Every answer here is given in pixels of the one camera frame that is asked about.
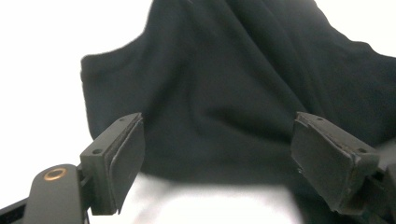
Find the white table mat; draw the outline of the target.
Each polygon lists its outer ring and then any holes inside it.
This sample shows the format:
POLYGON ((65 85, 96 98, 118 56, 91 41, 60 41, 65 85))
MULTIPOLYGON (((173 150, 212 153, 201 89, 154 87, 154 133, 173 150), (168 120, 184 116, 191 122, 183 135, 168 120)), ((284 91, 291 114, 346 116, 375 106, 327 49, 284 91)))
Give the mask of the white table mat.
MULTIPOLYGON (((90 142, 79 76, 88 54, 147 31, 155 3, 194 17, 253 0, 0 0, 0 207, 41 170, 78 160, 90 142)), ((137 178, 122 212, 92 224, 303 224, 281 187, 175 184, 137 178)))

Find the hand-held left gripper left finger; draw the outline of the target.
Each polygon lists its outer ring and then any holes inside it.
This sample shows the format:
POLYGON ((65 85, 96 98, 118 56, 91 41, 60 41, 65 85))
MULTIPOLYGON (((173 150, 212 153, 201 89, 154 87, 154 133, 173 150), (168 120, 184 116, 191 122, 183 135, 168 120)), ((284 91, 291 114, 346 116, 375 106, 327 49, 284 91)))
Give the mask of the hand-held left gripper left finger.
POLYGON ((90 208, 94 216, 120 213, 144 156, 140 113, 117 119, 80 154, 82 173, 92 179, 90 208))

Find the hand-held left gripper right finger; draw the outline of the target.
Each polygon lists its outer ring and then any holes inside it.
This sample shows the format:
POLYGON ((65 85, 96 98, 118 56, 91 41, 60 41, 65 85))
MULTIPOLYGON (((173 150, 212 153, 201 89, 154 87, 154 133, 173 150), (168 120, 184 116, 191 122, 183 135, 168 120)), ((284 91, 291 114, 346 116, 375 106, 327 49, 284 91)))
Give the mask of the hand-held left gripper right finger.
POLYGON ((360 215, 359 191, 379 164, 375 149, 316 115, 299 112, 293 124, 292 158, 331 210, 360 215))

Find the black t-shirt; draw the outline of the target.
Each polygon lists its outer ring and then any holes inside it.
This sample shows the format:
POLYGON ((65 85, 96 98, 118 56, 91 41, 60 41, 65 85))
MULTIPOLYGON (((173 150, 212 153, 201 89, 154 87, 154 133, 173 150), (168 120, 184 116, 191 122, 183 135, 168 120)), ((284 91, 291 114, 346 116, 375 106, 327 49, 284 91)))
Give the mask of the black t-shirt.
POLYGON ((396 58, 334 29, 315 0, 153 0, 141 36, 81 62, 92 136, 135 112, 145 174, 289 189, 304 224, 333 213, 290 156, 298 112, 370 146, 396 137, 396 58))

